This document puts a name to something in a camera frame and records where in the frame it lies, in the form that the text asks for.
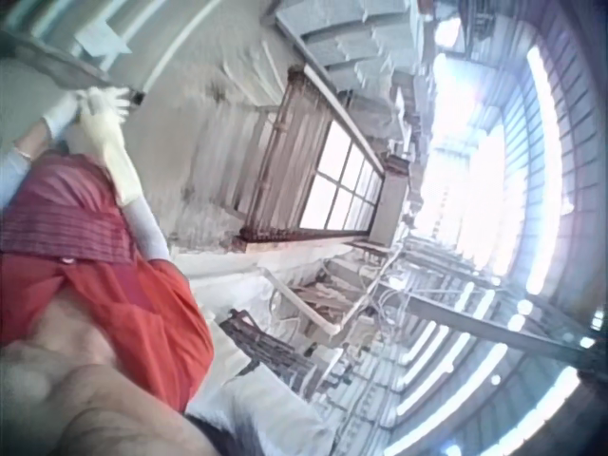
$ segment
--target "person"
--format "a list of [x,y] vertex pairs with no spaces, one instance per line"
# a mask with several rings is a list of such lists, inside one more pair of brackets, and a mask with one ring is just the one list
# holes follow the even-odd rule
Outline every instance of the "person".
[[[69,92],[0,161],[0,453],[254,454],[181,415],[213,344],[126,154],[123,95]],[[90,149],[49,150],[77,119]]]

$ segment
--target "industrial building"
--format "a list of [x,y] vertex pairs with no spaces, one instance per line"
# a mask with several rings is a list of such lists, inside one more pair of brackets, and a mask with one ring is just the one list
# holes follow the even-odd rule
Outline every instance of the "industrial building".
[[268,454],[608,454],[601,2],[3,5],[1,153],[62,90],[139,97],[191,410],[250,401]]

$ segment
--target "white glove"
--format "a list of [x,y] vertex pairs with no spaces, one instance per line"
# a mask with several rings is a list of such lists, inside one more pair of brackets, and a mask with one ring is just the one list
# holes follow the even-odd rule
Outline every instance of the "white glove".
[[142,196],[143,189],[135,166],[124,148],[121,130],[123,118],[114,103],[116,99],[114,94],[97,87],[87,90],[80,102],[80,125],[114,181],[118,205],[124,207]]
[[[128,100],[122,98],[129,92],[128,87],[92,88],[102,91],[107,96],[108,105],[121,118],[122,124],[128,116],[127,109],[130,105]],[[66,127],[76,120],[80,111],[80,101],[86,96],[86,93],[87,90],[66,92],[59,102],[43,115],[43,119],[47,123],[48,131],[50,132],[50,137],[53,140],[61,136]]]

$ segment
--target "hair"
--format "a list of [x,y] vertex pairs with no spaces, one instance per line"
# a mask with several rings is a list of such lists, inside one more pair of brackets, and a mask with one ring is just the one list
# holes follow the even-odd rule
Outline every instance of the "hair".
[[212,423],[190,414],[185,417],[209,439],[221,456],[266,456],[253,420],[240,413],[233,415],[235,420],[230,427],[220,424],[219,420]]

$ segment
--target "skin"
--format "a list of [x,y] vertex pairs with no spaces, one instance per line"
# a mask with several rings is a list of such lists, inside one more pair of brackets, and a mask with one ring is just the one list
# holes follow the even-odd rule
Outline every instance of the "skin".
[[[48,147],[44,121],[17,147]],[[0,454],[219,456],[167,405],[122,374],[101,328],[69,288],[54,296],[23,340],[0,351]]]

